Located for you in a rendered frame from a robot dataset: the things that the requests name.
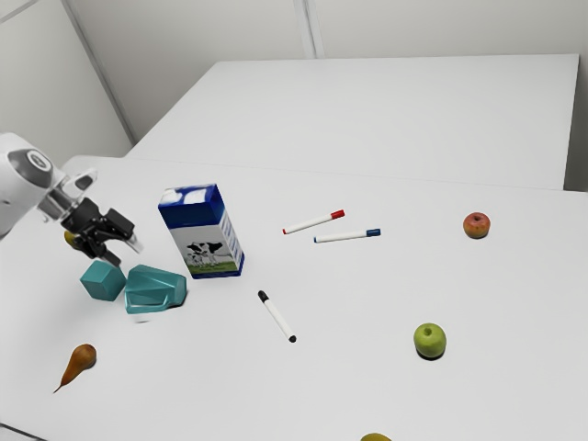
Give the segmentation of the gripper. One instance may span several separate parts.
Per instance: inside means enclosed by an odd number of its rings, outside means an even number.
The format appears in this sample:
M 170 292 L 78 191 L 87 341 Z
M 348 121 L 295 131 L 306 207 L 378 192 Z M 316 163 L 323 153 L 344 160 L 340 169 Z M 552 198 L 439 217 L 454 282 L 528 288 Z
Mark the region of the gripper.
M 115 209 L 101 214 L 97 204 L 89 198 L 84 198 L 61 225 L 79 237 L 80 252 L 114 267 L 119 267 L 121 260 L 108 250 L 107 241 L 122 241 L 137 254 L 143 250 L 143 245 L 134 233 L 135 225 L 130 220 Z

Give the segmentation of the teal faceted mug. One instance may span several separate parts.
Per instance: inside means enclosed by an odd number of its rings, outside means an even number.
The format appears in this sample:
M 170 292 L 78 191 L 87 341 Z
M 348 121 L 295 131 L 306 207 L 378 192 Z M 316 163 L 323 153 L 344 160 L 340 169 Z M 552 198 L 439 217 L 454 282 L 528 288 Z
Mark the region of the teal faceted mug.
M 145 265 L 137 265 L 128 273 L 124 294 L 128 314 L 165 311 L 182 305 L 186 296 L 184 276 Z

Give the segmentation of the teal cube block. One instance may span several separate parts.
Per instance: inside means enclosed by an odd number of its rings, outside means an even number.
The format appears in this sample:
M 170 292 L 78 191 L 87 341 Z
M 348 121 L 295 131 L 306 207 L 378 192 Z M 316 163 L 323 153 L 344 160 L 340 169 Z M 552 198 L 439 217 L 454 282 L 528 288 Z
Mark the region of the teal cube block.
M 94 261 L 80 277 L 91 298 L 114 301 L 125 288 L 126 278 L 116 266 L 103 261 Z

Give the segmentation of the blue white milk carton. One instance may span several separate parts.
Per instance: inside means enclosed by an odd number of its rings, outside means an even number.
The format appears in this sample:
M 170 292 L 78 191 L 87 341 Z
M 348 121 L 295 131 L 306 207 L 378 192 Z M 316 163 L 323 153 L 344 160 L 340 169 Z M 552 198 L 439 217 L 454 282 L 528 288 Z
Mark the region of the blue white milk carton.
M 243 248 L 217 185 L 167 188 L 158 209 L 192 278 L 241 275 Z

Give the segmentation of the brown pear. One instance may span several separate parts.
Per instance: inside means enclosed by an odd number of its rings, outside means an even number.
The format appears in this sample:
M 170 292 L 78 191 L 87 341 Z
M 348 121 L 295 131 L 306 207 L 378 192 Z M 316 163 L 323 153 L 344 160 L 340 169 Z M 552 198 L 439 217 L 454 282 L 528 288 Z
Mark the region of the brown pear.
M 59 386 L 53 392 L 57 392 L 62 387 L 70 384 L 82 372 L 91 368 L 96 361 L 97 351 L 93 345 L 82 344 L 77 346 L 70 356 L 68 365 L 62 374 Z

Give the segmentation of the white pen black cap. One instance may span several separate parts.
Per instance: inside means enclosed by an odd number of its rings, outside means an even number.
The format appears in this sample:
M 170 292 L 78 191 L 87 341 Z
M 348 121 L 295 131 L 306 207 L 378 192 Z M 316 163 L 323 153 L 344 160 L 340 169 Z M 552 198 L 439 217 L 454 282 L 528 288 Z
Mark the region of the white pen black cap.
M 269 314 L 274 319 L 280 331 L 286 336 L 288 341 L 292 344 L 296 343 L 297 336 L 294 334 L 294 332 L 292 331 L 284 317 L 281 315 L 277 307 L 274 305 L 272 300 L 267 296 L 267 294 L 263 290 L 259 290 L 257 295 L 261 302 L 265 305 Z

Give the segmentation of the white pen red cap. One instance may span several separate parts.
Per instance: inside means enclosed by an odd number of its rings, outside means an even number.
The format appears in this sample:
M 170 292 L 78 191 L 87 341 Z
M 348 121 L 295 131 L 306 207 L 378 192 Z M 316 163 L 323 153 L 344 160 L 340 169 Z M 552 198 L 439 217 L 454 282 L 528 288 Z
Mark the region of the white pen red cap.
M 333 221 L 336 219 L 343 218 L 344 216 L 345 216 L 345 211 L 343 209 L 339 209 L 337 211 L 322 215 L 320 217 L 306 220 L 306 221 L 302 221 L 302 222 L 296 223 L 294 225 L 290 225 L 288 227 L 285 227 L 282 229 L 282 232 L 284 234 L 291 234 L 293 232 L 299 232 L 299 231 L 309 229 L 311 227 L 323 224 L 328 221 Z

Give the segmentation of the white pen blue cap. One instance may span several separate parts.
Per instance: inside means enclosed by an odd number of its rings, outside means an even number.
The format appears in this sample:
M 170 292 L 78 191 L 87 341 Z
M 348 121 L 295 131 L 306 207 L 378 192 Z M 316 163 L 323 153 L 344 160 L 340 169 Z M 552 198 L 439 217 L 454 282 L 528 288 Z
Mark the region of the white pen blue cap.
M 361 230 L 361 231 L 354 231 L 354 232 L 340 232 L 340 233 L 335 233 L 335 234 L 315 236 L 313 238 L 313 242 L 314 243 L 341 242 L 341 241 L 354 240 L 354 239 L 367 238 L 367 237 L 378 237 L 380 235 L 381 235 L 380 229 L 368 229 L 368 230 Z

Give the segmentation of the green apple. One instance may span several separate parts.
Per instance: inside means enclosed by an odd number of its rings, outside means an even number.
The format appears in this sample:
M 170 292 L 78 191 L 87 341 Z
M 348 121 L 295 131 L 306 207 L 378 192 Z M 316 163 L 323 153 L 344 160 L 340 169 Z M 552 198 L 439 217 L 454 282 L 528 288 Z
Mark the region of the green apple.
M 447 336 L 437 324 L 426 322 L 419 325 L 413 333 L 416 352 L 424 358 L 439 358 L 445 353 Z

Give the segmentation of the red apple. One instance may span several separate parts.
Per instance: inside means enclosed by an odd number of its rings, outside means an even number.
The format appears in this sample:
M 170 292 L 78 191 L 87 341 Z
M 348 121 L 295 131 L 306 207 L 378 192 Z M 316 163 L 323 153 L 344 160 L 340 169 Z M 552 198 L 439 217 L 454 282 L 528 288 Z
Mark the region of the red apple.
M 491 228 L 490 218 L 482 212 L 472 212 L 463 220 L 464 233 L 471 239 L 486 237 Z

